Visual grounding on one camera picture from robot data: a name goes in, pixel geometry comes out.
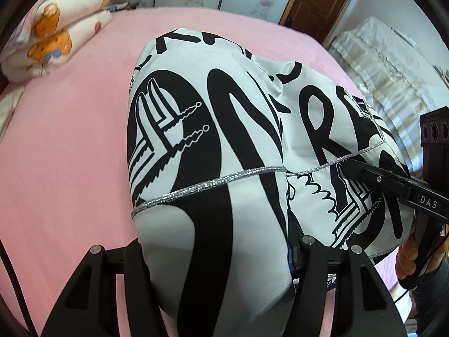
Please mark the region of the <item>person right hand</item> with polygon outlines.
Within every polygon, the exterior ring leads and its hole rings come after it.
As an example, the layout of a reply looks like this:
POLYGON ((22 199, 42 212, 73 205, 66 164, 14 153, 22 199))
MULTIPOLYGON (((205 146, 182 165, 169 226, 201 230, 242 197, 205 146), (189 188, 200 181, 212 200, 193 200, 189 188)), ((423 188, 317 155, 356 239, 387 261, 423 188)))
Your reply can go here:
MULTIPOLYGON (((415 223, 412 223, 409 237, 406 242, 400 246, 396 257, 395 269, 399 280, 403 280, 416 272, 416 258, 419 254, 419 250, 414 236, 415 223)), ((439 236, 436 238, 436 245, 439 245, 439 243, 442 243, 442 245, 439 246, 430 258, 428 268, 426 269, 427 273, 434 272, 440 266, 445 257, 445 253, 448 251, 448 238, 439 236)))

